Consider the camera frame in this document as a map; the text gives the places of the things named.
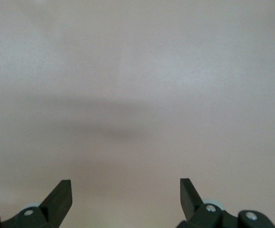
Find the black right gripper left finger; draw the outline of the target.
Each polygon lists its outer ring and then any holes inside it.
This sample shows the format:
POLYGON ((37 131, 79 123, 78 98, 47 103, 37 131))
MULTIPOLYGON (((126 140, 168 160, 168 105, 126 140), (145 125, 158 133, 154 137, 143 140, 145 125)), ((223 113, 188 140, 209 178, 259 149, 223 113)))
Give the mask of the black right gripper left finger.
POLYGON ((8 220, 0 219, 0 228, 58 228, 71 205, 71 181, 61 180, 39 206, 27 207, 8 220))

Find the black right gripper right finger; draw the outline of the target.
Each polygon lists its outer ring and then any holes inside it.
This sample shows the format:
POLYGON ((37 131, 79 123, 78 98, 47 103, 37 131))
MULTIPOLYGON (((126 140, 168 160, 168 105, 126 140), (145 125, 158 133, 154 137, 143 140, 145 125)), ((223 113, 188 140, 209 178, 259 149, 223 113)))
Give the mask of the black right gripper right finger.
POLYGON ((214 203, 202 201, 189 178, 180 179, 180 202, 185 220, 179 228, 274 228, 263 213, 242 210, 235 217, 214 203))

